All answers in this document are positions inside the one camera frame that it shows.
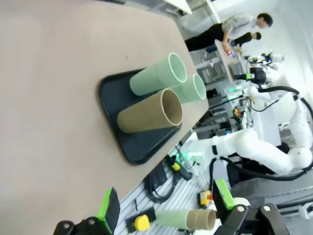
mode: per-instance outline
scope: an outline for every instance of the black hair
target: black hair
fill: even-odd
[[[256,39],[257,40],[260,40],[262,38],[262,35],[259,33],[259,32],[256,32]]]
[[[261,13],[258,15],[258,19],[263,18],[264,21],[268,24],[269,27],[273,24],[273,18],[268,13]]]

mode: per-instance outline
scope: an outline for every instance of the cup rim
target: cup rim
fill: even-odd
[[[184,74],[185,74],[185,78],[183,80],[181,80],[180,78],[178,78],[178,76],[176,75],[176,73],[174,72],[173,70],[173,66],[172,66],[172,63],[171,63],[171,56],[175,56],[177,57],[179,60],[180,60],[180,63],[182,64],[183,68],[184,68]],[[172,74],[174,75],[174,77],[176,78],[176,80],[180,83],[184,83],[186,80],[187,80],[187,72],[186,72],[186,67],[185,67],[185,64],[183,63],[183,61],[181,60],[181,58],[174,52],[171,52],[169,55],[168,55],[168,63],[170,65],[170,69],[171,69],[171,72]]]
[[[203,95],[201,95],[200,94],[200,91],[199,91],[199,89],[204,89],[204,91],[205,91],[205,85],[204,85],[204,82],[203,82],[203,80],[202,80],[202,78],[197,74],[197,73],[195,73],[193,76],[192,76],[192,79],[193,79],[193,84],[194,84],[194,87],[195,87],[195,90],[196,90],[196,92],[197,92],[197,94],[198,94],[198,96],[201,98],[201,99],[205,99],[206,98],[206,92],[204,92],[204,94]],[[196,85],[196,79],[200,79],[200,81],[201,81],[201,88],[199,88],[197,85]]]
[[[180,121],[179,121],[179,122],[172,122],[172,121],[169,119],[169,117],[168,117],[166,111],[164,110],[163,97],[164,97],[164,93],[165,93],[165,92],[171,92],[171,93],[174,95],[175,99],[176,99],[175,102],[178,102],[178,104],[179,104],[179,113],[180,113]],[[179,125],[181,124],[181,121],[182,121],[182,107],[181,107],[180,100],[179,100],[178,96],[176,95],[176,93],[175,93],[173,90],[171,90],[171,89],[169,89],[169,88],[166,88],[166,89],[163,89],[163,90],[162,90],[162,94],[161,94],[160,98],[161,98],[161,107],[162,107],[162,111],[163,111],[164,116],[165,116],[165,118],[167,119],[167,121],[168,121],[171,125],[173,125],[173,126],[179,126]]]

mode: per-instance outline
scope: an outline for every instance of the beige tabletop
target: beige tabletop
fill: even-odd
[[[0,32],[2,234],[48,235],[60,220],[78,223],[112,186],[124,198],[208,109],[207,100],[184,104],[181,130],[131,166],[97,86],[169,52],[195,73],[174,21],[100,1],[15,0],[0,3]]]
[[[233,65],[233,64],[237,64],[237,63],[240,63],[240,60],[239,60],[239,55],[236,53],[236,58],[233,58],[232,56],[229,56],[226,54],[226,52],[224,51],[223,49],[223,45],[222,45],[222,42],[219,41],[219,40],[215,40],[215,45],[217,47],[217,50],[220,54],[220,57],[221,57],[221,60],[225,66],[225,70],[226,70],[226,73],[227,73],[227,76],[228,76],[228,79],[230,81],[230,83],[234,83],[234,79],[233,79],[233,76],[230,72],[230,68],[229,66]]]

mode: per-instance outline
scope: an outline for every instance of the slotted metal surface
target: slotted metal surface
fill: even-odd
[[[176,154],[177,151],[173,150],[170,155]],[[172,171],[165,167],[165,172],[168,180],[165,184],[157,189],[159,194],[166,194],[166,192],[172,186],[173,175]],[[199,177],[193,176],[189,181],[184,179],[179,179],[177,186],[175,187],[174,193],[169,200],[162,204],[153,203],[147,197],[146,191],[144,189],[143,183],[139,184],[122,202],[121,202],[121,213],[117,227],[115,229],[116,235],[126,235],[128,234],[125,219],[137,214],[135,208],[135,200],[137,201],[137,208],[139,211],[147,209],[149,207],[154,207],[155,210],[162,209],[193,209],[198,208],[197,206],[197,193],[208,189],[208,172],[203,173]],[[149,230],[145,232],[134,232],[133,235],[140,234],[152,234],[152,235],[175,235],[181,234],[178,232],[177,228],[165,227],[152,223]]]

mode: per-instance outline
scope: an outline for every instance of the person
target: person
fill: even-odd
[[[250,42],[252,39],[256,39],[256,40],[260,40],[262,38],[262,35],[259,33],[259,32],[256,32],[256,33],[246,33],[244,34],[243,36],[241,36],[240,38],[237,38],[233,41],[230,42],[230,45],[232,47],[236,47],[236,51],[239,53],[239,54],[242,54],[242,51],[241,51],[241,47],[244,43],[247,43],[247,42]],[[214,51],[216,51],[217,48],[216,48],[216,45],[211,45],[209,46],[207,49],[205,49],[205,51],[207,53],[212,53]]]
[[[186,40],[185,43],[189,51],[194,51],[214,45],[217,39],[222,42],[224,51],[228,53],[231,51],[229,40],[243,36],[255,26],[266,28],[271,27],[272,24],[273,19],[268,13],[261,13],[257,18],[250,14],[240,13],[223,23],[214,24],[204,33]]]

